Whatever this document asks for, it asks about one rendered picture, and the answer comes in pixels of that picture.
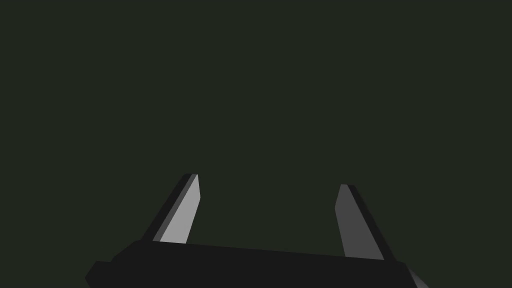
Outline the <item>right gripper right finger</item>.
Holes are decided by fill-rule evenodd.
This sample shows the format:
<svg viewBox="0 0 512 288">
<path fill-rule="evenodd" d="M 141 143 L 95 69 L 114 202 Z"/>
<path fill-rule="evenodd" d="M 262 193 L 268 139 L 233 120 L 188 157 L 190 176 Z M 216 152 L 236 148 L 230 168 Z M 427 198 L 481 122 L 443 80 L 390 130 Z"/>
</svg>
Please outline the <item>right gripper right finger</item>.
<svg viewBox="0 0 512 288">
<path fill-rule="evenodd" d="M 343 252 L 347 258 L 396 261 L 355 185 L 340 185 L 334 211 Z"/>
</svg>

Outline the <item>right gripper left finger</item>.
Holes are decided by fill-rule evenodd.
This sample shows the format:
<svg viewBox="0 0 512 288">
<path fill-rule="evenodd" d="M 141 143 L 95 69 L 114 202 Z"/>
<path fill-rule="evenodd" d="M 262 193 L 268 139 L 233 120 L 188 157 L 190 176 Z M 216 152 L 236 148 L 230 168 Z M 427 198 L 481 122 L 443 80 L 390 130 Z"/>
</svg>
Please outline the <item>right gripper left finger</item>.
<svg viewBox="0 0 512 288">
<path fill-rule="evenodd" d="M 200 201 L 198 174 L 184 174 L 158 210 L 143 234 L 142 240 L 185 244 Z"/>
</svg>

